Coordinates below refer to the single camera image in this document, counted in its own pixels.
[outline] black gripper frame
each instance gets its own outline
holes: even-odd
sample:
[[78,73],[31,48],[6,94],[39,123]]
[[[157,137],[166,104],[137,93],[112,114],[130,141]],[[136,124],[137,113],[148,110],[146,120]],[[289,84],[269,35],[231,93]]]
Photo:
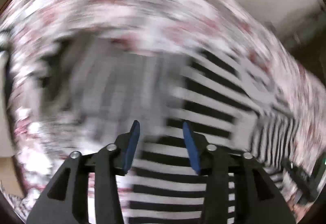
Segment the black gripper frame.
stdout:
[[130,132],[117,137],[99,152],[72,152],[36,201],[27,224],[87,224],[88,175],[95,173],[95,216],[97,224],[123,224],[116,175],[131,167],[140,135],[134,121]]
[[[208,175],[200,224],[225,224],[234,218],[241,224],[295,224],[283,196],[263,167],[250,153],[242,155],[209,144],[204,135],[183,123],[185,145],[191,167]],[[234,190],[229,189],[229,173]],[[235,211],[228,212],[229,193],[235,194]]]

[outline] pink and white patterned fabric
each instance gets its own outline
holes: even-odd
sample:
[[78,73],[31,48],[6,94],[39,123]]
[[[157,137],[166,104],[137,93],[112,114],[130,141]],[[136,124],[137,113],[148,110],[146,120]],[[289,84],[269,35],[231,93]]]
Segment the pink and white patterned fabric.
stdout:
[[[35,133],[40,128],[30,126],[41,113],[35,106],[38,96],[29,94],[33,84],[28,77],[31,73],[47,76],[48,68],[40,65],[39,58],[54,54],[58,40],[80,32],[97,34],[118,43],[124,51],[147,56],[162,51],[187,53],[210,46],[247,57],[273,78],[293,115],[301,120],[294,161],[311,173],[326,146],[324,86],[234,0],[13,0],[1,17],[0,30],[7,29],[12,32],[10,63],[14,76],[9,107],[15,114],[17,159],[28,195],[23,200],[6,197],[22,219],[26,219],[64,158],[78,149],[71,145],[77,132],[69,128],[69,122],[61,131],[54,130],[51,124],[41,128],[43,135],[57,135],[55,141],[40,137]],[[62,115],[60,118],[63,123],[69,119]],[[63,151],[65,141],[70,141],[70,147]],[[90,181],[89,197],[93,183]],[[288,175],[284,177],[284,185],[284,197],[299,221],[311,205],[293,205],[296,186]],[[123,200],[129,189],[123,182],[119,188]]]

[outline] blue gripper pad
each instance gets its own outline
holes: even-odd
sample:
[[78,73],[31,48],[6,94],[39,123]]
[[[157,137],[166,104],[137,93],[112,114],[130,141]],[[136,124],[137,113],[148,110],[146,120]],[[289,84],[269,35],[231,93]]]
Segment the blue gripper pad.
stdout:
[[131,136],[130,136],[129,144],[128,144],[126,154],[124,157],[124,165],[123,165],[123,170],[125,173],[127,173],[131,167],[132,161],[135,156],[135,151],[136,151],[137,143],[139,140],[139,136],[141,133],[141,127],[137,120],[135,120],[134,123],[132,124],[129,133],[131,134]]
[[185,139],[185,146],[188,151],[190,165],[192,169],[199,175],[200,174],[200,160],[198,149],[195,145],[195,142],[191,136],[191,130],[187,122],[184,122],[182,125],[182,131]]

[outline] black and white striped fabric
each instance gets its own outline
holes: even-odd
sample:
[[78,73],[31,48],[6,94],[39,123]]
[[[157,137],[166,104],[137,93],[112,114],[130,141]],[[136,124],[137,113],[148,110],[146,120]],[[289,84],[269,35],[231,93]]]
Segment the black and white striped fabric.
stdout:
[[185,64],[184,56],[140,56],[124,52],[118,45],[81,34],[61,44],[58,54],[42,58],[50,75],[43,82],[44,96],[38,100],[47,106],[50,117],[69,112],[72,129],[87,142],[79,150],[87,152],[92,143],[95,149],[91,151],[98,151],[129,131],[135,119],[141,123],[141,132],[150,135],[165,124],[166,87],[180,79],[178,68]]
[[[183,72],[184,87],[171,91],[182,100],[182,107],[171,110],[164,135],[155,141],[149,137],[134,160],[133,193],[126,212],[130,224],[198,223],[206,177],[197,176],[190,167],[183,120],[189,120],[194,131],[205,135],[211,144],[250,151],[282,188],[280,161],[291,154],[298,122],[280,91],[262,70],[242,59],[208,50],[189,56],[192,60]],[[252,131],[244,135],[241,120],[246,123],[246,117],[252,120],[252,116]],[[247,147],[237,141],[247,141]],[[235,222],[233,177],[229,174],[228,223]]]

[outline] metal screw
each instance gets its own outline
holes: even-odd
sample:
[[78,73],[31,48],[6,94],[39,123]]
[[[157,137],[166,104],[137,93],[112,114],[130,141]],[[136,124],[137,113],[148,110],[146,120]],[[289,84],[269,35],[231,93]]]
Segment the metal screw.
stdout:
[[208,144],[206,146],[206,149],[208,149],[209,151],[215,151],[217,147],[214,144]]
[[249,152],[245,152],[245,153],[243,154],[243,157],[244,157],[245,159],[251,159],[251,158],[252,158],[252,155],[251,155],[251,153],[249,153]]
[[70,157],[73,158],[73,159],[76,159],[78,158],[80,155],[80,152],[79,151],[73,151],[71,154],[70,154]]
[[117,145],[115,145],[115,144],[109,144],[109,145],[106,146],[106,149],[108,151],[116,150],[117,149]]

